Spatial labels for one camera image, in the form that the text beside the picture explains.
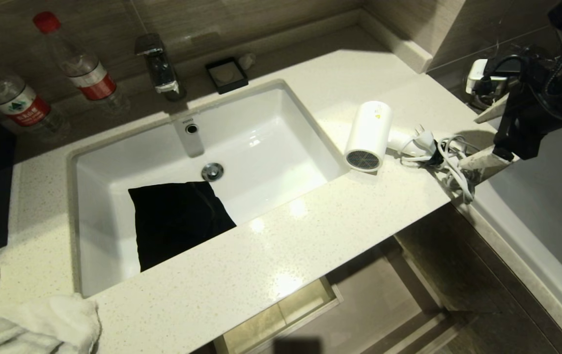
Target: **soap dish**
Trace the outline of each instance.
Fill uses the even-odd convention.
[[[235,58],[226,58],[205,65],[219,94],[248,85],[248,78]]]

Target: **bottle label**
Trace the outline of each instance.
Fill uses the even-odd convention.
[[[29,127],[39,123],[49,114],[50,110],[52,110],[50,105],[36,96],[36,92],[28,85],[17,97],[0,105],[0,112],[21,127]]]
[[[97,67],[91,70],[90,73],[69,79],[91,101],[106,98],[113,94],[115,88],[117,88],[117,85],[115,85],[115,82],[100,62],[97,63]]]

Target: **undermount sink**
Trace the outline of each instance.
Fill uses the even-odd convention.
[[[340,152],[283,82],[77,155],[72,168],[85,296],[140,271],[128,189],[202,181],[209,163],[224,168],[211,186],[238,226],[348,172]]]

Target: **stone countertop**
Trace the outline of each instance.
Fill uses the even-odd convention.
[[[479,146],[492,144],[490,125],[474,123],[474,112],[359,27],[266,54],[252,70],[327,46],[338,50],[254,74],[249,88],[285,81],[340,152],[357,108],[371,100],[391,106],[394,128],[413,132],[420,124],[437,139],[459,133]],[[189,108],[219,98],[195,94],[208,89],[208,81],[187,81],[197,97],[187,102]],[[157,97],[146,92],[131,101],[152,113],[147,107]],[[171,119],[158,108],[16,165],[9,244],[0,250],[0,304],[78,291],[72,157]],[[452,197],[426,170],[387,155],[376,175],[351,171],[300,197],[302,215],[280,206],[93,296],[103,326],[99,352],[191,352]]]

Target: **vanity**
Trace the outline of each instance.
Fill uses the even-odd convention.
[[[275,50],[222,96],[191,76],[174,114],[141,92],[137,118],[16,164],[0,304],[82,292],[98,304],[99,353],[189,353],[449,204],[440,176],[394,155],[375,175],[344,164],[371,100],[397,130],[492,144],[490,125],[406,63],[414,48],[380,42],[353,25]],[[128,188],[202,180],[209,163],[224,167],[212,186],[237,227],[139,273]]]

